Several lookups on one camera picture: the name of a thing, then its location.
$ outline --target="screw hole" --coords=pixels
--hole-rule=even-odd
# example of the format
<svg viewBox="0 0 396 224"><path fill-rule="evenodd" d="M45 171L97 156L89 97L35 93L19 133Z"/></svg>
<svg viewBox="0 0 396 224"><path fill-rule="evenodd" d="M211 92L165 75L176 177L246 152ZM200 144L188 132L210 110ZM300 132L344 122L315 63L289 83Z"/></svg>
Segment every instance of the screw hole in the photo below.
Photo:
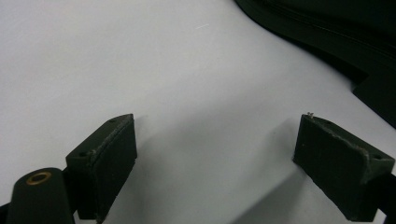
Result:
<svg viewBox="0 0 396 224"><path fill-rule="evenodd" d="M379 155L374 155L373 158L376 159L376 160L381 160L382 159L382 157L379 156Z"/></svg>
<svg viewBox="0 0 396 224"><path fill-rule="evenodd" d="M31 175L27 180L26 184L28 185L39 185L48 179L50 179L51 173L50 172L41 172L35 175Z"/></svg>
<svg viewBox="0 0 396 224"><path fill-rule="evenodd" d="M89 150L89 151L85 151L85 152L80 152L78 155L80 157L87 157L87 156L91 156L94 155L96 153L95 149Z"/></svg>

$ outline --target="brass insert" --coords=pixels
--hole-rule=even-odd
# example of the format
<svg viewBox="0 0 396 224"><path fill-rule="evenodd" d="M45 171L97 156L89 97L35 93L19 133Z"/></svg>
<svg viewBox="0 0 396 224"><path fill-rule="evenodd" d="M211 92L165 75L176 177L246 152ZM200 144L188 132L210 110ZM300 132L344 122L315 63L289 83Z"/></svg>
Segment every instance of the brass insert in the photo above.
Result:
<svg viewBox="0 0 396 224"><path fill-rule="evenodd" d="M51 173L50 172L40 172L35 175L31 175L29 179L26 180L26 184L28 185L39 185L43 182L46 182L50 179Z"/></svg>

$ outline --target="white surface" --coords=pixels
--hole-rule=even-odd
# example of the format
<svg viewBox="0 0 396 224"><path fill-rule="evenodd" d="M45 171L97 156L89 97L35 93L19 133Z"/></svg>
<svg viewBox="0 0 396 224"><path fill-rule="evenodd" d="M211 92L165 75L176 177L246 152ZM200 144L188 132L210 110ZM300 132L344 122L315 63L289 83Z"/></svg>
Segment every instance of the white surface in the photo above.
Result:
<svg viewBox="0 0 396 224"><path fill-rule="evenodd" d="M348 223L291 162L308 111L396 157L347 78L233 0L0 1L0 85L0 204L134 113L139 157L108 224Z"/></svg>

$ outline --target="black bracket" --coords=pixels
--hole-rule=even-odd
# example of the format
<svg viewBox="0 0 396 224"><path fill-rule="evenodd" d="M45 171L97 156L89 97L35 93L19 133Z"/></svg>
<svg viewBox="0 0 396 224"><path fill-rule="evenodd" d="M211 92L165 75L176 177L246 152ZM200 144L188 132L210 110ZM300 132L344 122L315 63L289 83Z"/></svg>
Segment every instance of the black bracket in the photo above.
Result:
<svg viewBox="0 0 396 224"><path fill-rule="evenodd" d="M0 224L73 224L73 214L102 223L137 158L134 116L110 119L66 156L67 167L20 178Z"/></svg>
<svg viewBox="0 0 396 224"><path fill-rule="evenodd" d="M302 115L294 162L351 221L371 222L377 209L396 223L395 160L336 124Z"/></svg>

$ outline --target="black plastic part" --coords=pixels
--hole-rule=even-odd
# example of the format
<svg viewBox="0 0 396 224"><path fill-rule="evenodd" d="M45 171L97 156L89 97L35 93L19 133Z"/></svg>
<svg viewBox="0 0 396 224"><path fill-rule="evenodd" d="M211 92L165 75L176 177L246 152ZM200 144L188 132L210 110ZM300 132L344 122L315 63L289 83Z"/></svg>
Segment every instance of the black plastic part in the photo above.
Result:
<svg viewBox="0 0 396 224"><path fill-rule="evenodd" d="M322 21L318 16L314 18L304 12L279 6L276 1L235 1L262 27L288 40L302 43L301 47L307 45L361 70L359 75L363 76L359 79L364 81L359 83L353 93L396 128L396 55L386 47L383 39L363 38L364 35L350 33L342 21Z"/></svg>
<svg viewBox="0 0 396 224"><path fill-rule="evenodd" d="M37 170L15 184L7 224L26 223L75 223L61 170Z"/></svg>
<svg viewBox="0 0 396 224"><path fill-rule="evenodd" d="M396 224L396 176L389 175L381 189L379 209L388 215L385 223Z"/></svg>
<svg viewBox="0 0 396 224"><path fill-rule="evenodd" d="M6 203L0 207L0 224L6 223L8 208L9 203Z"/></svg>
<svg viewBox="0 0 396 224"><path fill-rule="evenodd" d="M108 120L67 155L66 172L77 183L81 219L106 218L136 157L132 114Z"/></svg>
<svg viewBox="0 0 396 224"><path fill-rule="evenodd" d="M67 195L69 197L70 209L72 213L75 213L77 211L78 203L79 203L78 180L70 174L69 169L67 167L66 169L64 169L63 173L64 173L64 185L66 186Z"/></svg>
<svg viewBox="0 0 396 224"><path fill-rule="evenodd" d="M373 221L395 160L326 119L302 115L294 162L352 221Z"/></svg>

